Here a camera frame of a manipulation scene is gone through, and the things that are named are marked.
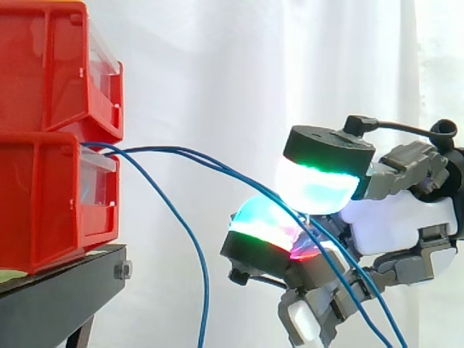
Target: blue cable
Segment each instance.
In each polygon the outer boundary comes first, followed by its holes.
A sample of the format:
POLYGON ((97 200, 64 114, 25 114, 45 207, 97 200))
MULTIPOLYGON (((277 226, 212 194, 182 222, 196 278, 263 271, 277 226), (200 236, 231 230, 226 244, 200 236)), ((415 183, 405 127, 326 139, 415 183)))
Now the blue cable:
MULTIPOLYGON (((88 144, 88 145, 89 146, 107 147, 107 146, 105 146, 106 144, 102 144, 102 143, 93 143, 93 144, 88 144)), ((306 233, 312 239, 312 241, 315 243, 315 245, 321 250, 321 253, 327 259, 329 265, 332 267, 335 274, 337 274, 340 281, 344 284, 345 288, 349 292, 350 296, 352 297, 353 301, 357 305, 358 310, 361 312, 362 316, 364 317, 364 319, 365 319, 366 323, 369 325, 369 327, 374 331, 374 333, 376 333, 376 335, 379 337, 379 339, 382 340, 382 342, 385 343, 385 345, 387 347, 392 347, 392 345, 388 342, 388 340, 386 340, 384 335, 374 326, 374 324, 372 323, 372 321, 368 317, 368 314, 365 312, 363 306, 360 304, 360 302, 357 299, 356 295, 352 291, 351 286, 346 282, 343 275, 339 272, 338 268, 335 266, 334 262, 332 261, 332 259, 328 255, 327 251, 322 247, 322 245, 320 245, 319 241, 317 239, 315 239, 315 237, 307 229, 306 225, 299 220, 299 218, 294 214, 294 212, 290 208, 288 208, 280 200, 280 198, 278 198, 278 195, 275 192, 273 192, 272 190, 270 190, 270 189, 266 188, 265 186, 259 184, 258 182, 252 180, 251 178, 248 178, 245 175, 242 175, 242 174, 236 172, 235 170, 233 170, 229 166, 224 165, 223 163, 217 161, 216 159, 213 159, 212 157, 209 157, 206 154, 202 154, 200 152, 195 152, 194 150, 190 150, 190 149, 186 149, 186 148, 180 148, 180 147, 177 147, 177 146, 145 146, 145 147, 142 147, 142 148, 129 149, 127 151, 128 152, 148 152, 148 151, 150 151, 150 152, 167 152, 167 153, 179 154, 181 156, 189 158, 190 160, 193 160, 193 161, 198 162, 198 163, 200 163, 202 165, 205 165, 206 167, 209 167, 209 168, 211 168, 213 170, 216 170, 216 171, 219 171, 221 173, 225 173, 225 174, 227 174, 229 176, 232 176, 234 178, 239 179, 240 181, 243 181, 243 182, 249 184, 250 186, 252 186, 255 189, 257 189, 258 191, 260 191, 262 194, 266 195, 268 198, 273 200, 276 204, 280 205, 285 211, 287 211, 295 219, 295 221, 297 221, 297 223, 300 225, 300 227, 302 227, 303 230, 306 231, 306 233), (202 158, 204 158, 206 160, 209 160, 210 162, 213 162, 214 164, 216 164, 216 166, 211 165, 210 163, 207 163, 205 161, 202 161, 202 160, 200 160, 200 159, 198 159, 196 157, 193 157, 193 156, 189 155, 189 153, 194 154, 194 155, 199 156, 199 157, 202 157, 202 158)), ((390 321, 395 333, 397 334, 399 340, 402 342, 402 346, 407 347, 407 344, 406 344, 404 338, 402 337, 402 334, 399 331, 399 328, 397 327, 397 324, 394 322, 393 316, 390 313, 388 306, 386 305, 385 301, 383 300, 383 297, 381 296, 380 292, 376 288, 376 285, 374 284, 374 282, 372 282, 372 280, 367 275, 367 273, 365 273, 365 271, 357 264, 357 262, 352 258, 352 256, 348 253, 348 251, 345 250, 344 247, 339 243, 339 241, 337 239, 335 239, 331 235, 331 233, 329 233, 323 226, 321 226, 319 223, 317 223, 317 221, 312 221, 312 222, 315 223, 314 224, 315 227, 318 228, 321 233, 326 235, 330 240, 332 240, 333 243, 335 243, 335 245, 337 245, 338 248, 340 248, 342 254, 344 254, 344 256, 349 260, 349 262, 351 261, 350 263, 353 265, 353 267, 355 267, 358 270, 358 272, 360 273, 361 276, 363 276, 363 273, 364 273, 363 278, 366 280, 366 282, 368 282, 368 284, 369 284, 369 286, 371 286, 374 294, 378 297, 379 302, 381 303, 381 306, 385 310, 387 318, 389 319, 389 321, 390 321)))
MULTIPOLYGON (((220 171, 220 172, 224 173, 222 170, 218 170, 216 167, 211 166, 211 164, 209 164, 209 163, 207 163, 205 161, 201 161, 200 159, 189 155, 189 154, 192 154, 192 155, 201 157, 201 158, 203 158, 203 159, 217 165, 218 167, 222 168, 223 170, 230 170, 232 172, 235 172, 235 174, 240 175, 243 178, 243 180, 242 180, 243 182, 248 183, 250 186, 253 186, 253 185, 261 186, 269 194, 272 194, 275 198, 281 200, 280 196, 276 192, 272 191, 271 189, 266 188, 265 186, 261 185, 260 183, 256 182, 255 180, 253 180, 251 178, 246 177, 245 175, 243 175, 241 173, 238 173, 236 170, 234 170, 233 168, 223 164, 221 161, 218 161, 217 159, 215 159, 215 158, 213 158, 211 156, 208 156, 206 154, 202 154, 201 152, 198 152, 198 151, 195 151, 195 150, 192 150, 192 149, 188 149, 188 148, 180 147, 180 146, 143 146, 143 147, 136 147, 136 148, 132 148, 132 149, 126 149, 125 151, 127 151, 128 153, 136 153, 136 152, 167 152, 167 153, 178 154, 178 155, 181 155, 183 157, 189 158, 190 160, 198 162, 201 165, 209 167, 210 169, 213 169, 213 170, 220 171)), ((310 222, 324 236, 326 236, 329 240, 331 240, 337 246, 337 248, 340 249, 341 253, 348 260, 349 264, 352 267, 354 267, 357 270, 357 272, 360 274, 360 276, 365 280, 367 285, 370 287, 371 291, 374 293, 374 295, 378 299, 378 301, 379 301, 382 309, 384 310, 385 315, 386 315, 391 327, 393 328, 393 331, 394 331, 395 335, 397 336, 400 344, 402 345, 403 348, 407 348, 407 343, 406 343, 405 338, 401 334, 401 331, 400 331, 398 325, 396 324, 396 321, 395 321, 395 319, 394 319, 394 317, 393 317, 387 303, 385 302, 384 298, 382 297, 382 295, 381 295, 380 291, 378 290, 377 286, 372 281, 371 277, 363 270, 362 267, 360 267, 357 264, 356 260, 353 259, 352 255, 341 245, 341 243, 339 242, 339 240, 337 238, 335 238, 329 231, 327 231, 318 221, 314 220, 313 218, 310 218, 310 222)))
POLYGON ((203 298, 203 313, 202 313, 202 321, 200 324, 199 336, 198 336, 198 348, 202 348, 204 345, 204 338, 206 334, 206 327, 208 321, 208 312, 210 311, 210 277, 208 275, 208 268, 206 263, 206 258, 204 257, 202 248, 195 237, 194 232, 191 230, 190 226, 187 222, 182 218, 181 214, 177 209, 174 207, 174 204, 169 200, 169 198, 165 195, 162 189, 154 182, 153 178, 148 174, 145 169, 142 168, 137 161, 134 160, 129 154, 125 151, 118 149, 116 146, 106 143, 83 143, 84 146, 98 146, 104 147, 107 149, 111 149, 115 154, 119 154, 123 156, 127 161, 129 161, 144 177, 148 180, 148 182, 152 185, 155 191, 161 196, 163 201, 167 204, 171 212, 173 212, 174 216, 179 220, 181 225, 186 229, 190 239, 192 240, 196 253, 198 254, 198 258, 200 260, 200 265, 202 267, 203 272, 203 287, 204 287, 204 298, 203 298))

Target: glowing led light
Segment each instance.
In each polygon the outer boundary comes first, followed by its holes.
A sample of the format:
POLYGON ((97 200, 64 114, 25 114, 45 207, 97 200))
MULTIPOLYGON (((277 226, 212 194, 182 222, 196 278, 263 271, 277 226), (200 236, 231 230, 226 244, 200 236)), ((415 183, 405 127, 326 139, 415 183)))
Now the glowing led light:
POLYGON ((301 228, 269 198, 255 196, 241 206, 232 219, 229 230, 253 236, 290 251, 301 228))
POLYGON ((350 201, 360 179, 347 174, 324 173, 283 158, 278 166, 277 188, 293 209, 311 215, 339 212, 350 201))

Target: screw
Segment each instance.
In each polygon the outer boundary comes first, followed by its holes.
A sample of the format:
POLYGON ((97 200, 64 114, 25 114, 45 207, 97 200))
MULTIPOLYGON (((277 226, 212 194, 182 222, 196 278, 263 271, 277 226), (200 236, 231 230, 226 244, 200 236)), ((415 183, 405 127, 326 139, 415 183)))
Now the screw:
POLYGON ((123 261, 115 266, 115 278, 122 281, 131 279, 132 277, 132 261, 123 261))

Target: red plastic drawer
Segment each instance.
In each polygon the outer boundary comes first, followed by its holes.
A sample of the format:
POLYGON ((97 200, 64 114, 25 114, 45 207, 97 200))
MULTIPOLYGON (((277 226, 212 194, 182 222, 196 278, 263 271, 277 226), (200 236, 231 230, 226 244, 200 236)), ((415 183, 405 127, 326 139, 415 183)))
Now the red plastic drawer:
POLYGON ((0 269, 36 273, 118 235, 119 162, 69 133, 0 133, 0 269))
POLYGON ((123 138, 123 67, 79 2, 0 0, 0 131, 123 138))

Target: black metal stand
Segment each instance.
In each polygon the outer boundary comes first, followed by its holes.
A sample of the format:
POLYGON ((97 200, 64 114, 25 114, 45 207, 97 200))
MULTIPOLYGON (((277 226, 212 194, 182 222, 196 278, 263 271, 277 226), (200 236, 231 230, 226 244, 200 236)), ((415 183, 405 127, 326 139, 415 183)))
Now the black metal stand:
POLYGON ((0 347, 88 345, 95 313, 125 285, 124 245, 106 245, 73 264, 0 284, 0 347))

